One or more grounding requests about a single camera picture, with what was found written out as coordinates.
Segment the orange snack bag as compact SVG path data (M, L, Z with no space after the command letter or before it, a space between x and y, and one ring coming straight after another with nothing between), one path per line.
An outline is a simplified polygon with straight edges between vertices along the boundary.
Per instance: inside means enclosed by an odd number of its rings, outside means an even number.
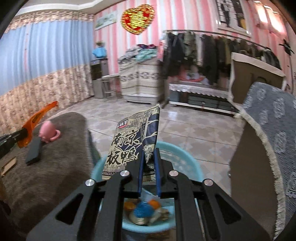
M52 103L46 105L44 108L42 108L29 118L29 120L23 125L23 128L27 130L27 135L17 142L19 148L26 147L30 143L30 141L33 138L33 130L38 125L40 120L49 110L57 106L58 101L53 101Z

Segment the blue plastic bag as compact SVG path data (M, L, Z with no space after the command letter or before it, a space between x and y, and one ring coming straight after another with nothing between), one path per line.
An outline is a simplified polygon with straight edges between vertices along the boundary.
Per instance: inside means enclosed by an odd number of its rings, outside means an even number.
M154 214L154 208L149 203L141 201L136 205L133 214L137 218L150 218Z

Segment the patterned duck snack packet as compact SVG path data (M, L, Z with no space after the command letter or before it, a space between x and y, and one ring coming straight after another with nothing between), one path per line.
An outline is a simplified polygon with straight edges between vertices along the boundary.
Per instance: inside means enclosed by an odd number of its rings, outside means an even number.
M155 180L152 159L158 138L160 110L157 104L118 122L102 171L103 180L124 170L129 162L137 161L140 154L144 156L143 181Z

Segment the cream round bowl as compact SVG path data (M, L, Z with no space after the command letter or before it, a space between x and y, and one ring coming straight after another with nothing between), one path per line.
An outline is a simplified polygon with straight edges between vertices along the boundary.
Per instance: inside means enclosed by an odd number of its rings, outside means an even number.
M147 225L149 223L148 217L136 217L133 212L129 214L129 219L135 225Z

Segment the brown cardboard tray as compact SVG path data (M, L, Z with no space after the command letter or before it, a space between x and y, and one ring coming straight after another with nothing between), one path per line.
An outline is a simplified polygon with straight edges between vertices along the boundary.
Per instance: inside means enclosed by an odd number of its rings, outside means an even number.
M13 157L1 167L1 177L4 177L17 164L16 157Z

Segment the pink pig-shaped mug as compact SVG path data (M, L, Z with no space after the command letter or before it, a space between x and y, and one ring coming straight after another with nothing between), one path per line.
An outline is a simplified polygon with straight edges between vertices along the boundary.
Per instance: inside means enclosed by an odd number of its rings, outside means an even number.
M50 143L60 138L61 132L56 129L55 125L50 121L46 120L40 127L39 137L44 143Z

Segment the blue and floral curtain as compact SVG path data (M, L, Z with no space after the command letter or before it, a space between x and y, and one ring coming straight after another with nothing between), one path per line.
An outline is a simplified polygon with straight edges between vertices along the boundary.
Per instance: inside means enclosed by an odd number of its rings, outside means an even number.
M1 134L53 101L66 108L93 96L93 20L79 11L12 19L1 37Z

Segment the black water dispenser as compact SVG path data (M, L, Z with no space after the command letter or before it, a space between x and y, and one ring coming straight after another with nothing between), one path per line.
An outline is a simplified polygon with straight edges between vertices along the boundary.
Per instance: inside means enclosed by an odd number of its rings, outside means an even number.
M104 95L101 78L109 75L108 59L100 58L92 60L90 62L90 70L94 97L102 99Z

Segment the small metal stool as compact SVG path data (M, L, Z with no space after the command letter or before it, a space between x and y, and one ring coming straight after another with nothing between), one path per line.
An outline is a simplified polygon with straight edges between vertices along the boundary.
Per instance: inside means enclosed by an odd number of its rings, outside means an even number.
M117 99L116 81L119 78L119 74L112 74L102 76L99 80L102 88L103 100Z

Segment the blue floral lace cloth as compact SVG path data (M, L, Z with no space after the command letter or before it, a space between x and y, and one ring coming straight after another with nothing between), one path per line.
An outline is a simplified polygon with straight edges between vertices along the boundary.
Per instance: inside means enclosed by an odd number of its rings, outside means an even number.
M274 176L277 238L295 214L295 96L255 82L240 115L263 143Z

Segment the cabinet with patterned cloth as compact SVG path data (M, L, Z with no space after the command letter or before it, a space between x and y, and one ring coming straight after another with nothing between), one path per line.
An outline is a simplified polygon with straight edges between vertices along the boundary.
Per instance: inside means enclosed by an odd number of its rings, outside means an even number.
M123 61L119 64L119 80L126 101L155 105L164 99L164 81L156 57L143 62Z

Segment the framed landscape picture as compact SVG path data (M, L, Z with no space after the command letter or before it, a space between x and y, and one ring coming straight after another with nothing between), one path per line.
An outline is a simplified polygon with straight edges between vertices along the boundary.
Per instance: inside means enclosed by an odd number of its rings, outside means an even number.
M108 13L107 15L101 16L95 22L95 30L100 30L108 25L117 22L117 11Z

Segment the clothes rack with garments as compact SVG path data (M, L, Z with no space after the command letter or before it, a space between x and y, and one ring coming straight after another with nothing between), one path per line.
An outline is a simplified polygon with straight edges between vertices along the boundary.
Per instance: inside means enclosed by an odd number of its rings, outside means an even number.
M163 78L180 76L182 71L196 68L198 82L204 76L206 84L215 85L220 75L230 76L231 54L239 53L281 69L280 61L268 47L262 47L245 39L231 39L213 32L195 31L164 32L159 44L159 71Z

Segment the pile of folded clothes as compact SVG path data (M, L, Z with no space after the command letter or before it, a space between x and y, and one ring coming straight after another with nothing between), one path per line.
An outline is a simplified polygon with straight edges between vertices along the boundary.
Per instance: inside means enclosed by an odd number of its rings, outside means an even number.
M127 49L126 52L118 58L118 64L130 61L144 62L157 56L157 46L154 44L137 44Z

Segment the red gold heart decoration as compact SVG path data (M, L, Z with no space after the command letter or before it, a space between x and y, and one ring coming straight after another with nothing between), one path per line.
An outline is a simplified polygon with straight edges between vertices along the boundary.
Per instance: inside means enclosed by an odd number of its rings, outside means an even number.
M120 19L122 27L135 35L141 34L153 21L154 8L149 4L141 4L136 8L126 9Z

